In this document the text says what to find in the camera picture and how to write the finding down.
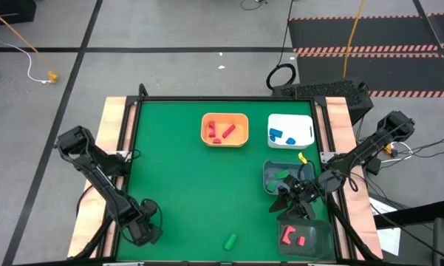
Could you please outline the white plastic bin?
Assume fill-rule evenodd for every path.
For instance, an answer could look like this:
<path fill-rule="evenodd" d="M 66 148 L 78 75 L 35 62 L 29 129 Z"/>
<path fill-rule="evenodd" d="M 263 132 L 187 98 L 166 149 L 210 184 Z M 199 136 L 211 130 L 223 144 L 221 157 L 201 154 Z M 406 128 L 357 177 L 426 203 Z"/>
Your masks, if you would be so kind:
<path fill-rule="evenodd" d="M 278 129 L 283 132 L 281 138 L 270 140 L 269 129 Z M 286 144 L 288 138 L 293 138 L 294 145 Z M 267 121 L 267 144 L 274 149 L 302 150 L 315 142 L 313 120 L 308 115 L 271 114 Z"/>

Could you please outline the green cylinder block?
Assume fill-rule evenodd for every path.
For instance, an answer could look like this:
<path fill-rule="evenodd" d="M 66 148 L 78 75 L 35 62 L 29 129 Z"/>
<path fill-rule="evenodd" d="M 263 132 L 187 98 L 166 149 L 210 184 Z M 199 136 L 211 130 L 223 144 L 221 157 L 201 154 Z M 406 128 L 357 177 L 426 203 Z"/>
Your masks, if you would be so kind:
<path fill-rule="evenodd" d="M 236 244 L 236 241 L 238 239 L 238 235 L 236 233 L 231 233 L 228 238 L 225 240 L 223 244 L 223 248 L 225 250 L 232 250 L 233 246 Z"/>

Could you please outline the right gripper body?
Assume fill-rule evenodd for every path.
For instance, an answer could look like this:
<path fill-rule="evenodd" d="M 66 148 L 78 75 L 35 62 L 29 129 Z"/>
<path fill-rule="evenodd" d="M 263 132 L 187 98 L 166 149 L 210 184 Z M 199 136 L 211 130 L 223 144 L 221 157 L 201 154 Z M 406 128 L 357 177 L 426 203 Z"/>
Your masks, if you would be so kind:
<path fill-rule="evenodd" d="M 286 205 L 289 202 L 299 205 L 315 202 L 324 192 L 318 183 L 313 181 L 302 182 L 292 175 L 284 178 L 283 183 L 287 188 L 280 187 L 280 199 Z"/>

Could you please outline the black beam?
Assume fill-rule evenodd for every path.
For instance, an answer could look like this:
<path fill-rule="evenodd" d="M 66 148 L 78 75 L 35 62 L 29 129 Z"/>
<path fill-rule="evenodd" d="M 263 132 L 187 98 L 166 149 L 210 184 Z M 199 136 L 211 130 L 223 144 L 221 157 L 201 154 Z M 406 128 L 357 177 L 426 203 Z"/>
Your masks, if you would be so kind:
<path fill-rule="evenodd" d="M 377 229 L 425 224 L 436 218 L 444 219 L 444 201 L 374 215 Z"/>

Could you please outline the black hazard-striped floor mat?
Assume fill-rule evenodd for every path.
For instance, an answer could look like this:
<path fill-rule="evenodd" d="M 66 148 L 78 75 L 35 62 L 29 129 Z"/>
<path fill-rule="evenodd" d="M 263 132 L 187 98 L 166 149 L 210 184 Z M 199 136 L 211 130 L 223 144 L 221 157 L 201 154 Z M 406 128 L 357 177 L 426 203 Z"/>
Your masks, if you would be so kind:
<path fill-rule="evenodd" d="M 357 78 L 373 97 L 444 98 L 444 13 L 293 18 L 304 83 Z"/>

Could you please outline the white paper sheet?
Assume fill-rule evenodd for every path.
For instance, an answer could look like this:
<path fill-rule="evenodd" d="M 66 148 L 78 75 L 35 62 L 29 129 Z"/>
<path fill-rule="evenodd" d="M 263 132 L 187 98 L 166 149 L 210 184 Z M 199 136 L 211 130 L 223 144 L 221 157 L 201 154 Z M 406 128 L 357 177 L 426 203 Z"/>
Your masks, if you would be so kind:
<path fill-rule="evenodd" d="M 369 198 L 369 201 L 370 205 L 372 206 L 372 213 L 374 215 L 387 214 L 389 212 L 396 211 L 396 208 L 382 203 L 381 201 L 378 201 L 372 197 Z M 392 255 L 399 256 L 400 233 L 401 229 L 399 228 L 378 229 L 381 249 Z"/>

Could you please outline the wooden side board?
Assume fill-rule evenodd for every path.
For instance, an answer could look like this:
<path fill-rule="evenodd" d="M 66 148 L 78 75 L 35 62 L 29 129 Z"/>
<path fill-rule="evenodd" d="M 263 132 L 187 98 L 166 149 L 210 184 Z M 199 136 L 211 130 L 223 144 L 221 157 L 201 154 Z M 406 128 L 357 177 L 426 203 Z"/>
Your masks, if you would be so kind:
<path fill-rule="evenodd" d="M 126 97 L 108 97 L 105 100 L 95 144 L 107 154 L 117 151 L 125 102 Z M 68 257 L 80 253 L 95 235 L 103 222 L 105 209 L 105 200 L 94 188 L 86 192 L 80 203 Z"/>
<path fill-rule="evenodd" d="M 335 150 L 339 153 L 348 153 L 356 147 L 356 141 L 346 100 L 345 98 L 326 98 L 326 101 Z M 349 222 L 371 252 L 382 259 L 383 254 L 368 190 L 363 180 L 362 168 L 356 166 L 352 169 L 352 173 L 352 179 L 358 185 L 358 191 L 353 191 L 349 183 L 344 185 Z"/>

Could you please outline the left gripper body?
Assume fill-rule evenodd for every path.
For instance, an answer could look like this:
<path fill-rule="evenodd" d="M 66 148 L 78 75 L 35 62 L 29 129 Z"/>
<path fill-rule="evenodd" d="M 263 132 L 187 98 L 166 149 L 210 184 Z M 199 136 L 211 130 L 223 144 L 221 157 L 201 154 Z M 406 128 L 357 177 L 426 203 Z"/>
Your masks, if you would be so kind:
<path fill-rule="evenodd" d="M 130 211 L 125 215 L 123 227 L 126 228 L 131 241 L 138 247 L 147 243 L 155 244 L 163 234 L 162 221 L 154 224 L 151 218 L 161 214 L 160 207 L 155 201 L 142 201 L 139 205 L 133 202 Z"/>

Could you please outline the orange plastic bin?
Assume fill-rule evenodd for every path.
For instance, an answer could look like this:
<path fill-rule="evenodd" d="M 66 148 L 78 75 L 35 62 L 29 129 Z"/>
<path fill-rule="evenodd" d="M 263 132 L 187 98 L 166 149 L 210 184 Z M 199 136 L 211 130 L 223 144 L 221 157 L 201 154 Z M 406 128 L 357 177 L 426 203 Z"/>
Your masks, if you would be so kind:
<path fill-rule="evenodd" d="M 216 124 L 216 137 L 208 136 L 208 123 L 214 121 Z M 231 126 L 236 125 L 233 132 L 223 138 L 224 131 Z M 207 146 L 238 148 L 246 144 L 249 138 L 249 123 L 246 115 L 242 113 L 206 113 L 202 117 L 200 137 Z M 215 138 L 221 139 L 222 143 L 214 144 Z"/>

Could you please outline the dark grey plastic bin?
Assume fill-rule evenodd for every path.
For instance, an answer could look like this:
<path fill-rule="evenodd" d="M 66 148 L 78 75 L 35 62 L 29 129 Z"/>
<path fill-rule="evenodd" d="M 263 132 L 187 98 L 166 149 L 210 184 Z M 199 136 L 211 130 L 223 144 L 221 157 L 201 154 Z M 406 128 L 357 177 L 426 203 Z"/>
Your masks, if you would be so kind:
<path fill-rule="evenodd" d="M 306 181 L 315 181 L 316 180 L 316 171 L 315 166 L 312 163 L 308 164 L 297 164 L 297 163 L 276 163 L 271 160 L 267 160 L 264 163 L 263 168 L 263 185 L 264 189 L 268 194 L 278 195 L 278 187 L 287 186 L 283 183 L 282 180 L 277 180 L 275 178 L 275 173 L 282 170 L 288 170 L 290 175 L 296 177 L 298 180 L 302 182 Z M 266 187 L 269 182 L 276 183 L 276 190 L 274 192 L 269 192 Z"/>
<path fill-rule="evenodd" d="M 290 234 L 291 245 L 281 243 L 281 235 L 287 225 L 296 228 L 296 232 Z M 297 245 L 300 236 L 305 237 L 304 246 Z M 332 243 L 332 226 L 325 220 L 289 219 L 280 221 L 278 247 L 279 253 L 284 256 L 310 259 L 313 261 L 335 260 L 334 244 Z"/>

